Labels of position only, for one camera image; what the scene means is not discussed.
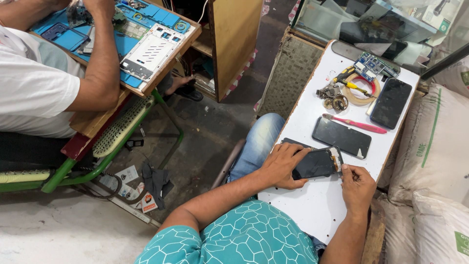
blue silicone repair mat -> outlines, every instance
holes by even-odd
[[[146,2],[142,2],[142,3],[146,7],[140,8],[139,10],[136,10],[133,7],[124,3],[119,3],[116,6],[119,7],[123,11],[123,13],[125,14],[125,16],[127,17],[129,21],[134,22],[148,29],[150,29],[156,23],[164,25],[181,34],[184,34],[189,29],[190,24],[183,21],[180,17],[172,13],[169,13],[166,10],[161,9],[157,6],[148,4]],[[54,26],[57,23],[62,23],[68,26],[67,15],[65,13],[65,9],[62,11],[55,12],[54,14],[48,16],[43,21],[34,25],[31,30],[35,32],[36,34],[41,35],[42,33],[47,31],[48,29],[50,29],[52,26]],[[75,27],[74,30],[86,35],[90,31],[90,28],[91,26],[89,25],[81,25],[81,26]],[[135,38],[131,38],[116,30],[114,30],[114,38],[115,38],[115,42],[117,46],[117,53],[119,54],[120,57],[124,57],[139,42],[139,40]],[[70,34],[70,42],[72,43],[75,42],[76,41],[75,39],[76,39],[76,36],[73,36],[73,34]],[[67,46],[66,42],[67,42],[66,36],[62,36],[61,43],[63,43],[65,48]],[[90,56],[79,54],[76,51],[72,53],[87,62],[90,61]],[[131,76],[130,74],[125,73],[123,71],[121,71],[121,81],[125,82],[126,84],[134,88],[137,88],[142,83],[142,80],[134,76]]]

glass display case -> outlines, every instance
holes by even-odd
[[[291,27],[392,61],[423,80],[469,54],[469,1],[301,0]]]

green metal chair frame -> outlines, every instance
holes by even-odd
[[[163,169],[166,164],[168,163],[169,159],[173,156],[174,152],[177,150],[179,145],[182,142],[182,139],[184,138],[184,131],[182,130],[181,126],[177,122],[177,117],[174,114],[174,112],[166,105],[165,101],[163,98],[160,96],[157,90],[153,90],[151,93],[154,98],[155,102],[144,112],[144,114],[140,117],[138,122],[132,127],[129,133],[119,142],[117,147],[114,149],[114,151],[111,152],[111,154],[107,155],[103,161],[98,165],[97,168],[95,168],[92,172],[84,175],[77,177],[75,179],[67,179],[65,178],[66,175],[70,172],[72,167],[77,163],[76,160],[72,158],[68,158],[62,166],[60,166],[57,171],[54,173],[52,177],[48,181],[44,180],[39,180],[39,181],[26,181],[26,182],[13,182],[13,183],[3,183],[0,184],[0,192],[12,192],[12,191],[19,191],[19,190],[28,190],[28,189],[37,189],[41,188],[41,191],[45,193],[51,193],[56,189],[57,186],[66,186],[66,185],[74,185],[74,184],[81,184],[88,182],[94,178],[96,178],[99,174],[101,174],[105,168],[109,165],[109,163],[114,159],[114,157],[117,155],[117,153],[120,151],[120,149],[124,146],[124,144],[127,142],[127,140],[130,138],[132,133],[137,129],[137,127],[141,124],[143,119],[147,116],[147,114],[150,112],[150,110],[155,106],[157,103],[160,104],[160,106],[163,108],[164,112],[168,115],[169,119],[173,124],[176,126],[177,130],[179,131],[179,136],[177,141],[174,143],[173,147],[171,150],[168,152],[166,155],[165,159],[161,162],[161,164],[158,166],[158,169]]]

pink toothbrush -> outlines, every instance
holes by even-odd
[[[382,129],[380,127],[373,126],[373,125],[370,125],[370,124],[363,124],[363,123],[355,122],[355,121],[352,121],[350,119],[337,118],[337,117],[335,117],[331,114],[323,114],[323,117],[326,118],[326,119],[329,119],[329,120],[342,121],[342,122],[347,123],[349,125],[358,126],[359,128],[363,128],[363,129],[371,131],[371,132],[376,132],[376,133],[380,133],[380,134],[386,134],[387,133],[386,129]]]

yellow screwdriver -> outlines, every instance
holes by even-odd
[[[343,70],[336,78],[333,79],[333,81],[336,83],[337,81],[339,81],[340,83],[344,84],[345,86],[347,86],[348,88],[350,89],[355,89],[357,91],[360,91],[362,92],[365,96],[367,97],[374,97],[376,98],[376,96],[373,96],[372,94],[369,94],[366,90],[364,89],[361,89],[361,88],[358,88],[358,86],[346,81],[345,79],[347,79],[350,75],[352,75],[352,73],[355,72],[355,67],[352,65],[350,67],[347,67],[345,70]]]

